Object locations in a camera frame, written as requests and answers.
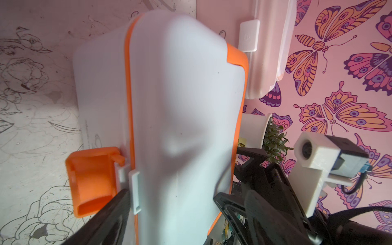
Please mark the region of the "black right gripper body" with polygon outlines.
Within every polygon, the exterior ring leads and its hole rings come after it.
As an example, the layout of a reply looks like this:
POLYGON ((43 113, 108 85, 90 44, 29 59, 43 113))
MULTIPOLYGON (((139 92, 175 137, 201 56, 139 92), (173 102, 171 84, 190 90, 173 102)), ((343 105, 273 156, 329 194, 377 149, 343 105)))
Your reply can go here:
POLYGON ((344 210, 330 216, 314 211, 307 218, 287 177, 278 164, 260 167, 260 195, 270 204, 263 208, 269 217, 260 221, 260 244, 305 245, 321 238, 323 245, 390 245, 390 233, 352 221, 367 212, 391 213, 386 206, 344 210))

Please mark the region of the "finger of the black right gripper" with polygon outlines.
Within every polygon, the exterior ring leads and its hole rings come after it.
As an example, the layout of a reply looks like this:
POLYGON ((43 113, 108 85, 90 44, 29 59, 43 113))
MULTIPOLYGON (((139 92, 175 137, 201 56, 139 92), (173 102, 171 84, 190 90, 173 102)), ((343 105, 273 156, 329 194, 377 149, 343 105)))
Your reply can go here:
POLYGON ((246 158, 243 164, 234 167, 234 175, 242 183, 248 182, 268 158, 266 151, 259 148, 238 147, 236 153, 246 158))
POLYGON ((232 227, 235 237, 241 245, 253 245, 250 228, 245 226, 237 215, 247 219, 245 199, 226 193, 218 193, 213 198, 216 206, 232 227))

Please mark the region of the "pink first aid box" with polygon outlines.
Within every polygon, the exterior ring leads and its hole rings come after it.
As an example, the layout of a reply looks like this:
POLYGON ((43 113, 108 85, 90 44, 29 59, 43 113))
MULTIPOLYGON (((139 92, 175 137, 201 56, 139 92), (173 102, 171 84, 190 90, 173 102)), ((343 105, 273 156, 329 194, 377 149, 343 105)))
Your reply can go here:
POLYGON ((247 99, 260 99, 284 76, 297 2, 197 1, 197 20, 247 54, 247 99))

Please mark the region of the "grey and orange first aid box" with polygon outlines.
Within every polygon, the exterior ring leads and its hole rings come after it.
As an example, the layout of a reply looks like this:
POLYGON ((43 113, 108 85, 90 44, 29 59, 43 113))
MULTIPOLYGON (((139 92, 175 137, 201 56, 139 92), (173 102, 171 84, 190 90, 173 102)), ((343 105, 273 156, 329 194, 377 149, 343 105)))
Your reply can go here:
POLYGON ((85 149, 65 162, 74 215, 120 191, 121 245, 202 245, 232 189, 249 73, 246 54, 195 18, 138 15, 74 53, 85 149))

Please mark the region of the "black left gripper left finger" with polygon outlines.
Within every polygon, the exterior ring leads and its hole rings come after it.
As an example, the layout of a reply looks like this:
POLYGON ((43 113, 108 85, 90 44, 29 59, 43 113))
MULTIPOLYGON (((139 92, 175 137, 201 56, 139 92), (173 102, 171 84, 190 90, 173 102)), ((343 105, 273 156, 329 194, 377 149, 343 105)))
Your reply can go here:
POLYGON ((130 192, 124 189, 64 244, 121 245, 126 232, 130 208, 130 192))

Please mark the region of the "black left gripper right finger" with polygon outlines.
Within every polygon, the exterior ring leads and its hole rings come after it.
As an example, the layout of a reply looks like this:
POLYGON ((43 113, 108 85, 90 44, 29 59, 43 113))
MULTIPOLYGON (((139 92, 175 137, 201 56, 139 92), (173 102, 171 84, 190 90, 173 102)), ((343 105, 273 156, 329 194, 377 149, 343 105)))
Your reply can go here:
POLYGON ((267 200, 254 190, 245 195, 247 225, 254 245, 317 245, 316 232, 291 191, 267 200))

